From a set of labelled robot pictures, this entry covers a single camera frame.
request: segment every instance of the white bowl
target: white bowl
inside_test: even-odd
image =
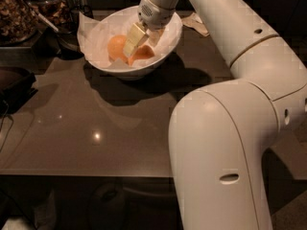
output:
[[[158,43],[154,47],[150,45],[154,57],[136,60],[132,66],[128,66],[122,60],[112,62],[107,53],[108,41],[114,35],[126,35],[131,25],[137,21],[137,6],[129,7],[113,13],[97,23],[90,32],[86,32],[86,42],[83,39],[80,40],[80,44],[85,46],[81,49],[88,62],[99,70],[125,81],[138,80],[151,73],[177,47],[182,32],[182,22],[175,13]]]

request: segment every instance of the egg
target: egg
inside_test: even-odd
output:
[[[137,59],[147,59],[152,57],[154,57],[153,49],[150,46],[144,44],[140,46],[131,57],[128,58],[128,64],[132,65]]]
[[[124,55],[123,49],[125,46],[127,37],[123,34],[113,36],[107,43],[107,52],[112,60],[120,58],[125,63],[128,62],[128,58]]]

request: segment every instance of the dark countertop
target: dark countertop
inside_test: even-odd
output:
[[[231,78],[211,37],[184,28],[176,50],[142,80],[121,81],[84,58],[54,58],[37,92],[4,120],[0,173],[172,176],[168,124],[186,93]]]

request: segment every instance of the bowl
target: bowl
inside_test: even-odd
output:
[[[132,66],[121,59],[113,61],[107,52],[107,43],[115,35],[127,35],[131,25],[138,21],[137,6],[117,11],[98,22],[80,14],[78,40],[85,59],[97,69],[124,81],[135,81],[151,73],[177,47],[182,33],[182,22],[175,12],[170,23],[155,45],[149,40],[154,57],[136,60]]]

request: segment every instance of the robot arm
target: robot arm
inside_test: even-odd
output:
[[[189,1],[234,80],[191,92],[172,114],[169,147],[184,229],[271,230],[261,158],[305,119],[306,68],[244,1]],[[143,35],[163,27],[176,3],[142,0]]]

